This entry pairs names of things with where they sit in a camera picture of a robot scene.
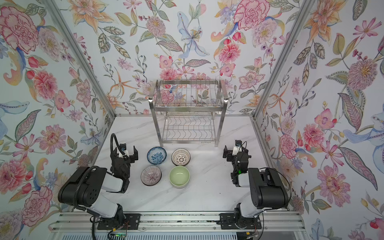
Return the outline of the blue floral bowl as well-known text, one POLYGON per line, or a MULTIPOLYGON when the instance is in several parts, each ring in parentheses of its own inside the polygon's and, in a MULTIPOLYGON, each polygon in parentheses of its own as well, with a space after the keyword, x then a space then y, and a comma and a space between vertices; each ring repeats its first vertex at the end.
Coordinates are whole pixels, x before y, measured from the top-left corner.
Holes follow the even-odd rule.
POLYGON ((147 160, 152 165, 160 165, 167 158, 167 152, 162 147, 153 147, 147 153, 147 160))

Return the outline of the purple ribbed bowl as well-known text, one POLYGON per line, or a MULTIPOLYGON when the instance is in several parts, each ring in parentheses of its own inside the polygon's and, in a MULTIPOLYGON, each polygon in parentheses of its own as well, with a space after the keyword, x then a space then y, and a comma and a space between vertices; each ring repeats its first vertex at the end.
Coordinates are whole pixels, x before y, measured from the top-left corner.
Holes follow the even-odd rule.
POLYGON ((148 166, 141 173, 141 181, 146 186, 156 185, 162 178, 162 171, 157 166, 148 166))

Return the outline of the brown white patterned bowl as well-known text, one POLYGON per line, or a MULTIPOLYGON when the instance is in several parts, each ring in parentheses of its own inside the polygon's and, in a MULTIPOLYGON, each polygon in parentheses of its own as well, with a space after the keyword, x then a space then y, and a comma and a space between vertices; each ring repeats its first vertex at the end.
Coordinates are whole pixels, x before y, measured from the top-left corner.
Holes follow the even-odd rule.
POLYGON ((191 154, 186 149, 176 149, 171 159, 175 166, 186 166, 191 160, 191 154))

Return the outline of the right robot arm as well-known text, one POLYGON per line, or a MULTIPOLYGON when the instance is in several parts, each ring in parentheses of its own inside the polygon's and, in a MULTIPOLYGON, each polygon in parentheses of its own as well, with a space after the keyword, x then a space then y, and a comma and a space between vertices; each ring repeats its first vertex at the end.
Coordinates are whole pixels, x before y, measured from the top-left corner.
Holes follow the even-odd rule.
POLYGON ((290 201, 279 172, 272 168, 250 168, 251 157, 241 143, 232 150, 227 147, 223 150, 223 158, 233 167, 232 183, 250 192, 250 197, 234 208, 234 219, 230 221, 241 229, 253 225, 255 219, 267 210, 286 208, 290 201))

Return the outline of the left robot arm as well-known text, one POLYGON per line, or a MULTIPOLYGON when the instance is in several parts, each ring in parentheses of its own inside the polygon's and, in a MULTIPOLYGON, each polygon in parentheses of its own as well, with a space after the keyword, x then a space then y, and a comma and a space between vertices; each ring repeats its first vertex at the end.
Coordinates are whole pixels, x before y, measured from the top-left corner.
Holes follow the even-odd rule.
POLYGON ((131 164, 138 159, 136 148, 132 155, 115 149, 111 152, 111 172, 98 166, 78 168, 59 190, 59 202, 85 211, 110 227, 121 227, 127 222, 123 207, 107 199, 101 191, 125 193, 130 183, 131 164))

